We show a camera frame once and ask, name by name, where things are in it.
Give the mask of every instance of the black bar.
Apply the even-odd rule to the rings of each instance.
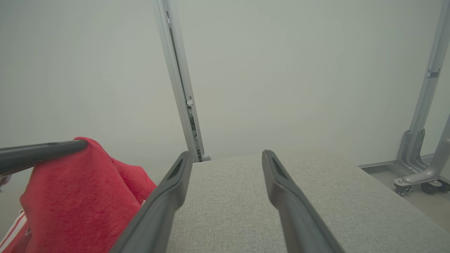
[[[123,231],[111,253],[164,253],[175,211],[184,203],[192,169],[190,152],[181,153],[161,183]]]
[[[70,140],[0,149],[0,177],[13,174],[37,163],[60,158],[87,147],[85,140]]]
[[[262,152],[269,200],[278,209],[289,253],[343,253],[330,230],[274,152]]]

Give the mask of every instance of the metal stand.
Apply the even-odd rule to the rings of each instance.
[[[424,138],[425,138],[425,128],[422,128],[417,133],[416,141],[414,142],[413,152],[410,158],[411,164],[421,170],[425,170],[428,167],[428,164],[426,164],[420,157],[420,150],[422,149],[422,143]]]
[[[419,173],[422,170],[414,167],[409,161],[406,156],[406,153],[408,152],[408,146],[411,141],[411,130],[408,130],[404,133],[403,138],[401,139],[400,149],[398,151],[397,160],[395,164],[402,169],[406,170],[407,172],[411,174]]]
[[[447,163],[450,156],[450,139],[444,138],[431,161],[431,164],[424,171],[397,178],[394,180],[394,185],[397,187],[407,187],[410,185],[429,183],[435,187],[441,187],[442,183],[438,181],[439,174]]]

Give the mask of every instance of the floor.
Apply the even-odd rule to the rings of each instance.
[[[394,179],[409,175],[408,172],[395,164],[365,168],[363,170],[392,190],[395,189]],[[403,198],[450,232],[450,192],[426,194],[422,192],[420,185],[414,185],[413,191],[403,196]]]

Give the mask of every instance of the metal bracket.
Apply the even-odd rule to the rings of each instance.
[[[441,72],[441,69],[438,69],[436,72],[432,72],[431,69],[427,72],[427,78],[436,78],[439,76],[439,73]]]
[[[416,141],[414,142],[413,152],[410,157],[411,164],[422,170],[428,167],[428,164],[426,164],[420,157],[420,150],[422,149],[422,143],[424,138],[425,138],[425,128],[422,128],[417,133]]]
[[[403,138],[401,139],[400,149],[398,151],[397,160],[395,161],[395,164],[401,167],[402,169],[406,170],[407,172],[415,174],[421,172],[421,170],[414,167],[408,161],[408,158],[406,156],[411,141],[411,134],[412,134],[411,130],[408,130],[403,134]]]

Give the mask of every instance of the metal frame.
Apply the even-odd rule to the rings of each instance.
[[[208,161],[211,158],[208,155],[205,155],[205,151],[203,148],[202,133],[200,131],[200,123],[198,122],[197,106],[195,103],[194,92],[192,90],[191,77],[189,75],[189,68],[188,68],[188,60],[186,58],[185,46],[183,43],[183,35],[181,34],[181,24],[178,15],[178,9],[176,6],[176,1],[166,0],[165,3],[172,28],[172,39],[176,50],[176,56],[178,59],[178,67],[181,75],[181,80],[183,81],[184,96],[188,103],[188,106],[191,107],[193,121],[195,124],[195,131],[197,135],[196,139],[198,141],[202,161]]]
[[[410,185],[429,183],[435,187],[442,186],[442,183],[438,179],[443,178],[440,176],[441,172],[444,169],[448,169],[446,164],[450,158],[450,115],[447,118],[441,140],[434,154],[433,160],[424,171],[404,176],[403,178],[397,178],[394,180],[394,185],[397,187],[409,187]]]
[[[178,108],[178,114],[180,115],[181,125],[183,127],[184,138],[186,139],[188,150],[192,154],[193,162],[200,162],[197,155],[196,146],[198,143],[202,160],[210,160],[209,156],[205,155],[203,148],[197,110],[194,103],[194,95],[192,93],[189,70],[187,68],[187,60],[178,21],[178,14],[172,14],[173,11],[176,12],[176,5],[174,2],[169,2],[166,4],[164,0],[152,0],[152,3],[159,36],[161,38],[162,50],[164,52],[164,57],[166,58],[167,70],[172,83],[176,106]],[[192,110],[197,137],[195,137],[194,132],[192,131],[189,109]]]
[[[450,41],[450,11],[449,0],[444,0],[442,4],[439,23],[437,25],[436,34],[434,36],[433,47],[430,58],[428,60],[427,70],[423,77],[422,89],[416,104],[413,120],[409,129],[412,130],[411,147],[415,147],[417,135],[420,130],[425,127],[428,112],[430,111],[431,102],[433,100],[436,85],[439,80],[439,74],[444,64],[447,47]],[[414,149],[408,149],[407,156],[410,160],[415,159]]]

